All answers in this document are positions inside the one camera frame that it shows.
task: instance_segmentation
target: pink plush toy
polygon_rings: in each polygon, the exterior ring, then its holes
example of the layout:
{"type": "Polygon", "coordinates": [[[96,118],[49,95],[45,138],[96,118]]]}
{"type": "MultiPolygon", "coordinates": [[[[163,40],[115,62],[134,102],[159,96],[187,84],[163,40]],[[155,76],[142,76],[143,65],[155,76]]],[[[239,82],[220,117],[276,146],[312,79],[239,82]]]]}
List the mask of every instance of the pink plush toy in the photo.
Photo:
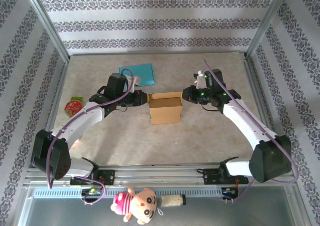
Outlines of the pink plush toy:
{"type": "Polygon", "coordinates": [[[128,222],[131,215],[138,219],[139,224],[151,221],[156,213],[157,198],[155,192],[149,188],[135,194],[132,187],[127,192],[120,192],[113,198],[111,210],[116,214],[124,215],[123,220],[128,222]]]}

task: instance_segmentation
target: striped wall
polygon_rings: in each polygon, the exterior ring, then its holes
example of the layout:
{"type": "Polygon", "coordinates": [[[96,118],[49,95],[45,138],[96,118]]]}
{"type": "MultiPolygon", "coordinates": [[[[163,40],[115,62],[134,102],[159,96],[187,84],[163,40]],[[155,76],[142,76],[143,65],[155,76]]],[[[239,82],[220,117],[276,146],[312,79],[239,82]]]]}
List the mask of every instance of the striped wall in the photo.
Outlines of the striped wall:
{"type": "Polygon", "coordinates": [[[312,225],[320,225],[320,0],[284,0],[251,61],[277,133],[292,142],[312,225]]]}
{"type": "Polygon", "coordinates": [[[10,225],[64,61],[28,0],[0,0],[0,225],[10,225]]]}
{"type": "Polygon", "coordinates": [[[272,0],[41,0],[75,53],[246,51],[272,0]]]}

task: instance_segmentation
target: marble surface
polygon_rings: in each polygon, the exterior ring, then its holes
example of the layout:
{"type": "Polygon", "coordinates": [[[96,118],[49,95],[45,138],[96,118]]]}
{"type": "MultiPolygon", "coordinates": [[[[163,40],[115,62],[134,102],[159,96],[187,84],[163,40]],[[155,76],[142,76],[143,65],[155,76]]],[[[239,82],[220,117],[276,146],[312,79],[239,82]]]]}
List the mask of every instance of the marble surface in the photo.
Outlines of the marble surface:
{"type": "MultiPolygon", "coordinates": [[[[257,107],[239,53],[90,55],[72,56],[55,127],[69,117],[65,104],[72,96],[89,97],[106,85],[119,67],[152,63],[155,84],[139,87],[146,93],[181,91],[194,85],[193,73],[205,70],[203,59],[220,69],[228,89],[235,89],[257,116],[257,107]]],[[[250,157],[252,148],[238,128],[220,112],[207,112],[200,105],[182,102],[181,122],[150,124],[147,104],[113,111],[94,125],[70,150],[73,157],[86,157],[99,165],[220,162],[233,156],[250,157]]]]}

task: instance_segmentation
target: brown cardboard box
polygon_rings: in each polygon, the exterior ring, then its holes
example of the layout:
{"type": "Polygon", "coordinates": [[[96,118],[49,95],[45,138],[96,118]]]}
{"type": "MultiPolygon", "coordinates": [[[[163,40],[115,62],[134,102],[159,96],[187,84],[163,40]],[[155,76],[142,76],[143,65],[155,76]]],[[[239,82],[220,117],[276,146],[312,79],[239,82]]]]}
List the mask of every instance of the brown cardboard box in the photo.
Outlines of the brown cardboard box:
{"type": "Polygon", "coordinates": [[[181,92],[149,94],[151,124],[180,122],[181,92]]]}

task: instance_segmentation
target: red jar lid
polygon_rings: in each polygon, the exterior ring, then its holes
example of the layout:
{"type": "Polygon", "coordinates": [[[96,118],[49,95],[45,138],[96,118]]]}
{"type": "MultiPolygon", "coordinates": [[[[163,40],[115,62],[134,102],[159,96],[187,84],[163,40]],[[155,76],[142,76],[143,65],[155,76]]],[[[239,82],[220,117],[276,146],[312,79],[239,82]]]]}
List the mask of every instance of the red jar lid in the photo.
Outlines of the red jar lid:
{"type": "Polygon", "coordinates": [[[82,103],[78,100],[69,101],[64,107],[64,112],[66,115],[72,117],[77,114],[78,111],[82,109],[82,103]]]}

